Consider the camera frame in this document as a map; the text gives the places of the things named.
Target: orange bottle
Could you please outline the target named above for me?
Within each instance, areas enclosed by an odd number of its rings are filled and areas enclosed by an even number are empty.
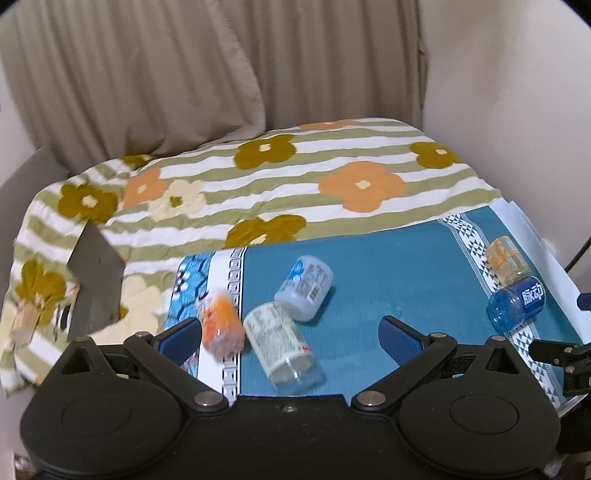
[[[244,328],[226,290],[207,292],[195,307],[201,320],[203,346],[216,360],[221,362],[242,351]]]
[[[530,266],[506,235],[493,240],[486,247],[485,256],[503,287],[531,275]]]

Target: white wall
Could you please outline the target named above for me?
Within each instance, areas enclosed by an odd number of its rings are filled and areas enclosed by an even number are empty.
[[[0,62],[0,185],[35,151],[18,116]]]
[[[421,0],[421,13],[427,135],[566,265],[591,234],[591,29],[560,0]]]

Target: blue bottle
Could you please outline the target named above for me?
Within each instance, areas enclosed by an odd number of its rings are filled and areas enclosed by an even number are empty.
[[[545,303],[542,282],[535,277],[525,277],[494,292],[488,301],[486,314],[495,330],[504,335],[538,315]]]

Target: clear plastic bottle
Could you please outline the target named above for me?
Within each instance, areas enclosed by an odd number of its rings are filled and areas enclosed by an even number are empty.
[[[332,270],[322,260],[302,255],[291,267],[274,300],[296,322],[309,322],[318,312],[334,279]]]
[[[530,266],[506,235],[493,240],[486,247],[485,256],[503,287],[531,275]]]
[[[264,303],[244,319],[246,336],[267,378],[281,395],[299,395],[325,381],[312,350],[285,308]]]

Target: blue gripper pad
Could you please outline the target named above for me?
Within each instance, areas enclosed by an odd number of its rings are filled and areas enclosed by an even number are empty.
[[[163,331],[152,340],[152,346],[170,361],[181,366],[201,344],[201,322],[188,318]]]
[[[399,366],[419,355],[429,344],[428,337],[415,332],[399,320],[388,320],[386,317],[382,318],[378,325],[378,339],[384,351]]]

